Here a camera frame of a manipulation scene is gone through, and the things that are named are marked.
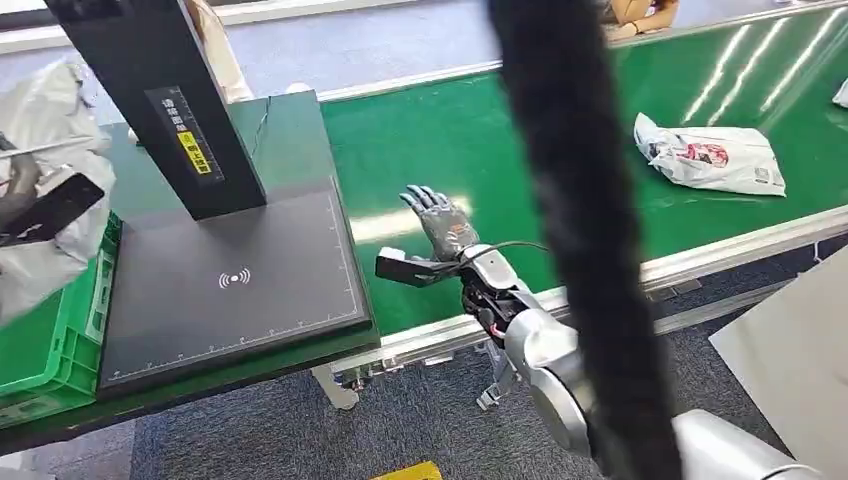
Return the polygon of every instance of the white plastic bag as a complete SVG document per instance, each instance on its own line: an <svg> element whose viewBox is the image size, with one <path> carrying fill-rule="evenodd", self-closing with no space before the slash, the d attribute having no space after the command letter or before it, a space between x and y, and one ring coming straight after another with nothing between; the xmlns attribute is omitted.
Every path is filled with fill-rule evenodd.
<svg viewBox="0 0 848 480"><path fill-rule="evenodd" d="M633 136L648 164L692 188L785 197L768 139L752 128L661 128L640 113Z"/></svg>
<svg viewBox="0 0 848 480"><path fill-rule="evenodd" d="M842 84L842 88L836 92L836 95L833 97L833 103L848 108L848 80L845 80L845 83Z"/></svg>
<svg viewBox="0 0 848 480"><path fill-rule="evenodd" d="M102 155L108 136L91 116L80 88L76 66L57 62L0 95L0 131L18 150L37 150L33 155L47 180L36 187L39 196L55 188L57 182L50 179L68 171L84 174L104 191L53 240L0 248L0 327L84 272L100 248L115 175ZM0 182L9 178L10 159L4 157Z"/></svg>

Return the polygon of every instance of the green plastic crate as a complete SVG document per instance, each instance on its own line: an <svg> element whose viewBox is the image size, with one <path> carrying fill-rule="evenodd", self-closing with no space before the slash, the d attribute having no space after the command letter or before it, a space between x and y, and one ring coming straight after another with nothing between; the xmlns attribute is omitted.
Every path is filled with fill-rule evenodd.
<svg viewBox="0 0 848 480"><path fill-rule="evenodd" d="M120 232L110 216L88 270L0 329L0 428L94 401Z"/></svg>

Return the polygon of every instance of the black platform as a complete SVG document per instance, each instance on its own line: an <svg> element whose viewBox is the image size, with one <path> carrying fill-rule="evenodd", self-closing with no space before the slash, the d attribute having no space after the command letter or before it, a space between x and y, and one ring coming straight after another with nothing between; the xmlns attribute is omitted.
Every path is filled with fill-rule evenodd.
<svg viewBox="0 0 848 480"><path fill-rule="evenodd" d="M199 222L146 219L123 232L98 395L370 321L332 178Z"/></svg>

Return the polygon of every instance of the yellow tape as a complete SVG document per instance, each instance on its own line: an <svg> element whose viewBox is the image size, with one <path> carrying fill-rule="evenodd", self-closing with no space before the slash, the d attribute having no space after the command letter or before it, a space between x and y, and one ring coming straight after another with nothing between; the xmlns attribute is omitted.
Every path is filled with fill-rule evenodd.
<svg viewBox="0 0 848 480"><path fill-rule="evenodd" d="M197 170L197 173L201 175L212 173L212 168L209 167L209 162L206 161L203 151L200 150L200 146L197 144L194 134L191 132L182 132L177 134L177 138L179 138L180 143L183 145L183 148L188 154L191 164L194 165L194 169Z"/></svg>
<svg viewBox="0 0 848 480"><path fill-rule="evenodd" d="M371 480L442 480L442 474L435 463L424 462Z"/></svg>

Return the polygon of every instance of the person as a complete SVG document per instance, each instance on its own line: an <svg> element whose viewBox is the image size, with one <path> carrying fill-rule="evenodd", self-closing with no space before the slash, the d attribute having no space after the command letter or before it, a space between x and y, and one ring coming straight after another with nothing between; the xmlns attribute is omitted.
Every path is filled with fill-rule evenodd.
<svg viewBox="0 0 848 480"><path fill-rule="evenodd" d="M671 26L679 0L596 0L610 41Z"/></svg>
<svg viewBox="0 0 848 480"><path fill-rule="evenodd" d="M236 103L254 99L230 46L224 24L215 10L206 0L186 0L185 6L212 69L212 77L224 94L224 100ZM138 142L133 129L129 130L128 136L131 141Z"/></svg>

